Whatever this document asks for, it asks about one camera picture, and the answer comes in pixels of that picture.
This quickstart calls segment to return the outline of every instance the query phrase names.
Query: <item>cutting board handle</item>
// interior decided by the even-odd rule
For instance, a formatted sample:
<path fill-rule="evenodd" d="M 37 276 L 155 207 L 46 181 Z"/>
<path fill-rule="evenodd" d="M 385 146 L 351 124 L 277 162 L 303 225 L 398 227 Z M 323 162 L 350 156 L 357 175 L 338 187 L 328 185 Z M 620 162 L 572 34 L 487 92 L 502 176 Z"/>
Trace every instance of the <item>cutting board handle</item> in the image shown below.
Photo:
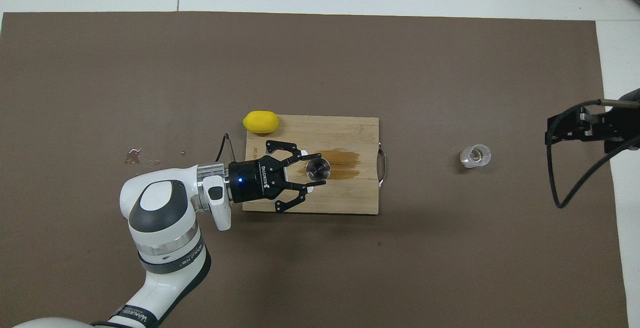
<path fill-rule="evenodd" d="M 380 143 L 380 141 L 377 142 L 377 154 L 378 156 L 382 156 L 382 167 L 384 168 L 384 171 L 382 171 L 382 177 L 380 177 L 379 171 L 377 175 L 377 188 L 380 189 L 382 187 L 382 182 L 385 181 L 385 177 L 387 175 L 387 155 L 385 154 L 385 151 L 382 150 L 382 143 Z"/>

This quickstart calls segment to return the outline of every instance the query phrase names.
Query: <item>black wire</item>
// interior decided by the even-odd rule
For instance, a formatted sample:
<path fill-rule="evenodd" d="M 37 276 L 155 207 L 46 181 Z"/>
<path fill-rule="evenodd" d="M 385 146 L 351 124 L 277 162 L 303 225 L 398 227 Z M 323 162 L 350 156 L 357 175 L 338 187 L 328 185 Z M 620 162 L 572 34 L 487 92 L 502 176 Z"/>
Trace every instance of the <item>black wire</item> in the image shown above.
<path fill-rule="evenodd" d="M 222 155 L 222 149 L 224 149 L 225 147 L 225 140 L 229 139 L 229 134 L 225 133 L 224 136 L 222 136 L 222 143 L 220 144 L 220 150 L 218 150 L 217 152 L 217 157 L 215 157 L 215 162 L 218 162 L 220 160 L 220 155 Z"/>
<path fill-rule="evenodd" d="M 551 194 L 553 195 L 553 201 L 555 202 L 555 206 L 560 209 L 566 207 L 567 204 L 569 204 L 569 201 L 571 200 L 571 198 L 574 197 L 576 192 L 578 192 L 578 189 L 580 189 L 580 187 L 583 186 L 583 184 L 587 181 L 587 179 L 591 175 L 593 175 L 595 171 L 599 169 L 599 167 L 604 165 L 604 163 L 606 163 L 611 158 L 616 156 L 622 150 L 625 150 L 627 148 L 630 148 L 633 145 L 636 145 L 637 143 L 640 143 L 640 134 L 638 134 L 637 136 L 625 141 L 624 143 L 616 147 L 614 150 L 611 150 L 610 152 L 608 152 L 608 154 L 606 154 L 604 157 L 599 159 L 599 161 L 597 161 L 592 167 L 589 168 L 589 170 L 586 171 L 586 173 L 578 180 L 577 183 L 575 183 L 575 185 L 569 191 L 569 194 L 567 194 L 564 200 L 562 200 L 562 203 L 560 203 L 560 200 L 558 199 L 558 191 L 556 190 L 556 180 L 554 178 L 553 160 L 551 157 L 551 142 L 553 141 L 554 132 L 556 131 L 558 125 L 560 124 L 560 121 L 567 115 L 573 113 L 576 109 L 580 109 L 581 107 L 586 107 L 588 105 L 599 105 L 599 104 L 601 104 L 601 100 L 589 100 L 588 102 L 583 102 L 583 103 L 574 105 L 569 109 L 566 109 L 566 111 L 562 112 L 560 115 L 557 116 L 557 118 L 555 118 L 553 123 L 551 123 L 551 126 L 549 127 L 549 130 L 546 134 L 546 164 L 549 170 L 549 185 L 551 186 Z"/>

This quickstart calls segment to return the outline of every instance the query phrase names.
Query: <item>wooden cutting board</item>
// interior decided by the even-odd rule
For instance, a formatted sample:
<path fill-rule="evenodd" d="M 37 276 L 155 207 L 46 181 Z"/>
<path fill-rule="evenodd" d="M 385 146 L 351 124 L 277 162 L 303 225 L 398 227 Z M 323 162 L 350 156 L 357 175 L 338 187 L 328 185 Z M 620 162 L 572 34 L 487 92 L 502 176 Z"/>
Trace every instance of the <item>wooden cutting board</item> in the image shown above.
<path fill-rule="evenodd" d="M 278 115 L 279 126 L 270 134 L 246 135 L 246 159 L 265 155 L 267 140 L 296 143 L 309 154 L 322 153 L 329 161 L 331 174 L 326 185 L 314 187 L 304 203 L 287 212 L 315 212 L 336 214 L 378 213 L 378 118 L 345 116 Z M 282 160 L 289 152 L 274 152 Z M 289 181 L 306 183 L 306 161 L 299 161 L 286 169 Z M 289 201 L 295 191 L 284 191 L 278 199 Z M 274 203 L 262 199 L 242 204 L 245 211 L 275 211 Z"/>

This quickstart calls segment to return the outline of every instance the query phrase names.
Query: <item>lemon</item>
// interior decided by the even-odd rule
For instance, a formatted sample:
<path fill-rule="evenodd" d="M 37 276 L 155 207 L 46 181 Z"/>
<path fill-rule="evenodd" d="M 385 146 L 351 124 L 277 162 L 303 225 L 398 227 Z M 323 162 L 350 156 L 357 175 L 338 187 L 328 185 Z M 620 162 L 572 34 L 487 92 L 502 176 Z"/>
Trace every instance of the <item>lemon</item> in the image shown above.
<path fill-rule="evenodd" d="M 245 129 L 255 134 L 266 134 L 278 129 L 280 120 L 273 111 L 254 110 L 242 119 Z"/>

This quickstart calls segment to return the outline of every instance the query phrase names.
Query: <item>water spill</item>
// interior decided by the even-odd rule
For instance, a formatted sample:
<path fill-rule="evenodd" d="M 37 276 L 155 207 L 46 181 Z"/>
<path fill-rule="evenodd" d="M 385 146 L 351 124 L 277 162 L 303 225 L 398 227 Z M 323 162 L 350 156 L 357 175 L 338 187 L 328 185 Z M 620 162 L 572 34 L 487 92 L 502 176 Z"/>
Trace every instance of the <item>water spill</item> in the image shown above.
<path fill-rule="evenodd" d="M 360 174 L 360 171 L 356 170 L 356 166 L 360 163 L 360 155 L 357 153 L 347 152 L 342 148 L 320 150 L 317 153 L 321 153 L 322 157 L 331 165 L 331 174 L 329 175 L 329 178 L 327 178 L 328 180 L 351 179 Z M 306 176 L 306 164 L 304 164 L 297 172 Z"/>
<path fill-rule="evenodd" d="M 131 149 L 126 153 L 125 164 L 140 164 L 140 149 Z"/>

